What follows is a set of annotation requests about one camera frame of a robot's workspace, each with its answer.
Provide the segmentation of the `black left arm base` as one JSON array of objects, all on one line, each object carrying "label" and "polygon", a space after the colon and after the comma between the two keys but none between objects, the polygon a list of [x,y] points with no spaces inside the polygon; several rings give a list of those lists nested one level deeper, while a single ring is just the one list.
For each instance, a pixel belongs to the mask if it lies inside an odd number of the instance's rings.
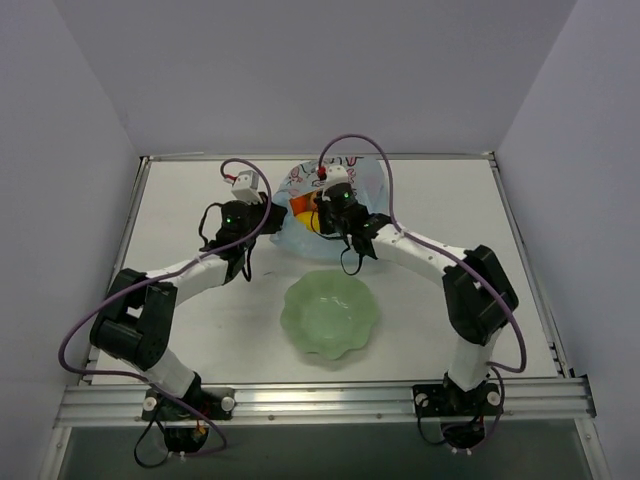
[{"label": "black left arm base", "polygon": [[[156,469],[166,465],[173,457],[185,462],[190,458],[213,455],[228,449],[228,439],[217,423],[232,419],[236,406],[234,391],[202,390],[191,395],[189,400],[194,402],[175,400],[155,389],[146,392],[141,412],[141,420],[146,425],[133,447],[133,458],[139,467]],[[140,447],[153,428],[157,428],[161,435],[162,457],[150,463],[142,458]]]}]

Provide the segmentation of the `light blue plastic bag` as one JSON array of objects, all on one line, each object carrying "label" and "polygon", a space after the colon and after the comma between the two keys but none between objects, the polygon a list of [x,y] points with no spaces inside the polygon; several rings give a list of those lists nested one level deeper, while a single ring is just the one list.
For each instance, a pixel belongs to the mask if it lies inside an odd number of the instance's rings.
[{"label": "light blue plastic bag", "polygon": [[[349,183],[360,203],[369,212],[388,212],[387,179],[380,161],[373,156],[333,156],[323,160],[323,165],[342,165],[348,172]],[[273,201],[276,205],[288,210],[282,229],[270,237],[278,248],[300,257],[336,262],[345,249],[344,242],[338,235],[323,237],[319,233],[310,232],[293,215],[289,199],[301,195],[310,195],[311,203],[315,194],[322,189],[317,176],[318,162],[309,160],[295,165],[286,174]]]}]

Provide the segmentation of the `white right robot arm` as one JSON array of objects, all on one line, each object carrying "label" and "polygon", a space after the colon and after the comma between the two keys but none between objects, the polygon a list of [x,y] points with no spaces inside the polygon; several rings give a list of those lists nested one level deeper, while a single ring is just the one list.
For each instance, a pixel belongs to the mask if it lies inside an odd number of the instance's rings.
[{"label": "white right robot arm", "polygon": [[[522,373],[527,366],[524,336],[513,315],[518,297],[495,252],[446,246],[414,233],[394,215],[372,213],[348,183],[322,190],[315,198],[321,232],[337,233],[363,259],[370,257],[404,267],[442,286],[449,323],[457,334],[444,400],[455,412],[469,411],[480,400],[479,386],[489,369]],[[493,359],[503,328],[511,325],[520,363],[507,366]]]}]

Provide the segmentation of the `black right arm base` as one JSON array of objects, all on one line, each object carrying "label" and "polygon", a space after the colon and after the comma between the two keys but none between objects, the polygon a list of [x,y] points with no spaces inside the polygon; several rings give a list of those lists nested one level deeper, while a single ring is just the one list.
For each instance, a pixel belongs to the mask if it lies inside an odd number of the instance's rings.
[{"label": "black right arm base", "polygon": [[453,455],[473,456],[495,434],[505,413],[506,388],[496,367],[480,384],[463,391],[448,375],[441,384],[412,387],[416,428],[430,447],[446,447]]}]

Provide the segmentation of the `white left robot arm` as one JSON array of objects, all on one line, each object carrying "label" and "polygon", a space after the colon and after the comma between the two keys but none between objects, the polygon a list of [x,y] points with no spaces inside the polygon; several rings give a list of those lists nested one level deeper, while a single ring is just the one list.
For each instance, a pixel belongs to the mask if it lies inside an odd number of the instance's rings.
[{"label": "white left robot arm", "polygon": [[250,258],[256,244],[251,235],[279,232],[288,210],[267,203],[232,200],[216,206],[221,224],[211,239],[204,235],[207,217],[198,226],[203,246],[193,260],[154,272],[123,269],[110,290],[111,302],[100,310],[90,331],[90,343],[136,369],[167,393],[165,405],[179,419],[194,417],[209,395],[199,374],[169,349],[174,311],[204,291],[224,286],[242,274],[251,279]]}]

